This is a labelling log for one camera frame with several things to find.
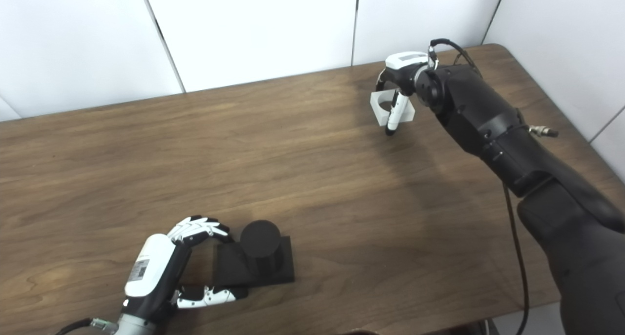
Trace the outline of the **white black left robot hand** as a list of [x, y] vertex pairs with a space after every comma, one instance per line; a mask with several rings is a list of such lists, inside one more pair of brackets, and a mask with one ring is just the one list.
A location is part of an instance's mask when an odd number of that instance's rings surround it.
[[207, 239], [234, 241], [227, 226], [201, 215], [186, 217], [168, 233], [148, 237], [125, 284], [122, 314], [156, 324], [178, 309], [206, 308], [248, 297], [248, 288], [181, 284], [192, 248]]

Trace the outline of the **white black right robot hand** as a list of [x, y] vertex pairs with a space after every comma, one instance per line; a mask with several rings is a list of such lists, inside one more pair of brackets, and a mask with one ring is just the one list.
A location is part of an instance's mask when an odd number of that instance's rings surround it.
[[376, 92], [384, 90], [387, 82], [397, 86], [392, 101], [385, 133], [393, 136], [399, 126], [404, 111], [408, 108], [409, 97], [415, 93], [415, 82], [420, 73], [429, 68], [428, 54], [410, 51], [394, 53], [385, 59], [385, 67], [378, 75]]

